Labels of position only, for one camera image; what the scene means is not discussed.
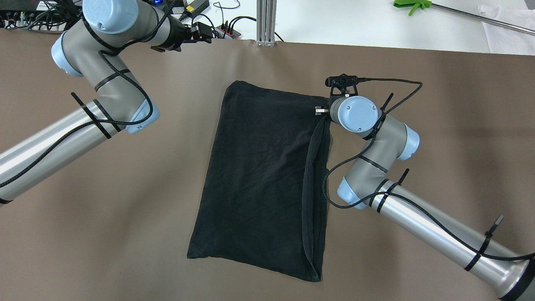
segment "metal post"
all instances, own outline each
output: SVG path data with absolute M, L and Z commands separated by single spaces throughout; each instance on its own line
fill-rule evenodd
M 256 44 L 275 46 L 275 12 L 277 0 L 258 0 L 256 5 Z

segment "power adapter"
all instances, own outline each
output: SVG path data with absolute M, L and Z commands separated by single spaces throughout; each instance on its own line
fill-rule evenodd
M 183 21 L 188 17 L 195 18 L 198 16 L 198 14 L 202 13 L 206 8 L 208 8 L 209 5 L 209 0 L 193 0 L 193 2 L 186 6 L 184 13 L 178 20 Z

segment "metal rod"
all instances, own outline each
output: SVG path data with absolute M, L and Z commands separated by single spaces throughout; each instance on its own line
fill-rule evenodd
M 442 6 L 442 5 L 439 5 L 439 4 L 434 4 L 433 3 L 431 6 L 432 7 L 437 7 L 439 9 L 447 10 L 447 11 L 450 11 L 450 12 L 455 12 L 455 13 L 458 13 L 458 14 L 462 14 L 464 16 L 480 19 L 483 22 L 486 22 L 486 23 L 489 23 L 489 24 L 492 24 L 492 25 L 496 25 L 496 26 L 500 26 L 502 28 L 511 29 L 512 31 L 525 33 L 525 34 L 529 34 L 529 35 L 535 35 L 535 31 L 532 30 L 532 29 L 529 29 L 529 28 L 525 28 L 525 27 L 521 27 L 521 26 L 505 23 L 505 22 L 502 22 L 502 21 L 494 20 L 494 19 L 485 18 L 485 17 L 478 16 L 478 15 L 473 14 L 473 13 L 468 13 L 468 12 L 452 9 L 450 7 Z
M 258 0 L 256 4 L 256 44 L 275 45 L 275 14 L 277 0 Z

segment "black zip tie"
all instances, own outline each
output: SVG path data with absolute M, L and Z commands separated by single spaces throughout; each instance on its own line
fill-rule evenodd
M 401 186 L 401 183 L 403 182 L 403 180 L 405 180 L 405 177 L 407 176 L 407 174 L 409 173 L 410 169 L 406 169 L 404 172 L 403 172 L 403 175 L 401 175 L 401 178 L 398 180 L 398 185 Z
M 381 213 L 381 209 L 383 208 L 383 205 L 385 204 L 386 202 L 386 199 L 390 196 L 390 194 L 392 193 L 392 190 L 394 190 L 394 188 L 396 188 L 398 184 L 397 183 L 393 183 L 392 185 L 390 185 L 390 187 L 385 191 L 385 194 L 383 194 L 383 198 L 381 199 L 381 202 L 379 202 L 379 205 L 377 205 L 377 213 Z
M 481 258 L 481 254 L 485 253 L 485 250 L 487 250 L 487 247 L 491 242 L 492 233 L 494 233 L 496 228 L 498 228 L 498 225 L 501 223 L 502 220 L 503 215 L 498 216 L 498 219 L 496 219 L 494 224 L 492 224 L 492 227 L 489 229 L 489 231 L 485 232 L 485 241 L 481 245 L 481 248 L 479 248 L 479 252 L 476 253 L 476 255 L 472 258 L 472 261 L 470 261 L 470 263 L 464 268 L 465 271 L 469 272 L 474 267 L 474 265 L 476 265 L 479 258 Z
M 117 125 L 117 123 L 115 123 L 114 119 L 111 117 L 110 113 L 108 113 L 108 111 L 106 111 L 106 109 L 104 109 L 104 107 L 101 105 L 101 103 L 98 101 L 98 99 L 94 99 L 93 102 L 97 105 L 97 107 L 100 109 L 100 111 L 102 112 L 102 114 L 104 114 L 104 116 L 106 116 L 106 118 L 109 120 L 109 121 L 113 121 L 111 123 L 111 125 L 113 125 L 113 127 L 115 128 L 115 130 L 117 132 L 120 132 L 121 131 L 121 128 Z
M 105 79 L 101 80 L 96 86 L 95 86 L 95 92 L 98 92 L 98 90 L 100 88 L 102 88 L 102 86 L 104 86 L 105 84 L 111 82 L 113 79 L 115 79 L 116 77 L 120 77 L 121 74 L 125 74 L 125 73 L 131 73 L 130 69 L 126 68 L 126 69 L 123 69 L 121 71 L 119 71 L 119 73 L 115 72 L 114 74 L 106 77 Z
M 366 137 L 363 138 L 364 140 L 368 141 L 371 138 L 377 136 L 377 133 L 379 132 L 379 130 L 381 129 L 381 127 L 385 123 L 386 114 L 387 114 L 387 113 L 385 113 L 385 109 L 386 109 L 386 106 L 390 103 L 390 100 L 392 100 L 392 97 L 394 97 L 394 93 L 390 93 L 390 96 L 386 99 L 385 103 L 380 108 L 381 116 L 379 117 L 377 122 L 375 122 L 375 124 L 373 125 L 373 130 Z
M 98 118 L 87 108 L 87 106 L 82 102 L 82 100 L 76 95 L 75 92 L 71 93 L 72 97 L 76 100 L 76 102 L 80 105 L 80 107 L 86 112 L 87 116 L 93 120 L 93 123 L 97 126 L 99 130 L 101 130 L 102 134 L 106 136 L 107 139 L 111 139 L 111 135 L 108 133 L 108 131 L 102 126 L 102 124 L 98 121 Z
M 394 93 L 390 93 L 390 96 L 386 99 L 385 104 L 383 104 L 383 106 L 380 108 L 381 111 L 384 111 L 386 109 L 386 106 L 390 103 L 392 97 L 394 97 Z

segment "black cloth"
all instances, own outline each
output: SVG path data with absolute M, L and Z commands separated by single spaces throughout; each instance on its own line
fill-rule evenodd
M 306 281 L 321 278 L 328 99 L 230 85 L 188 258 L 220 257 Z

